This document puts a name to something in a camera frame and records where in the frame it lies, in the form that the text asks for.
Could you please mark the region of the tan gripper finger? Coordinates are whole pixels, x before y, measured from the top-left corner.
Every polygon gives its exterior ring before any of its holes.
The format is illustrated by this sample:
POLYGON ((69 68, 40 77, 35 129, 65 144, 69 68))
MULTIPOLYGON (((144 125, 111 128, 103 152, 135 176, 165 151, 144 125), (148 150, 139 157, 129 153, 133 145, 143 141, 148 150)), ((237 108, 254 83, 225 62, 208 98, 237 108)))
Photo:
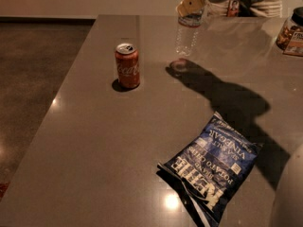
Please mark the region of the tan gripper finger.
POLYGON ((176 7, 178 15, 181 17, 198 13, 205 8, 205 0, 182 0, 176 7))

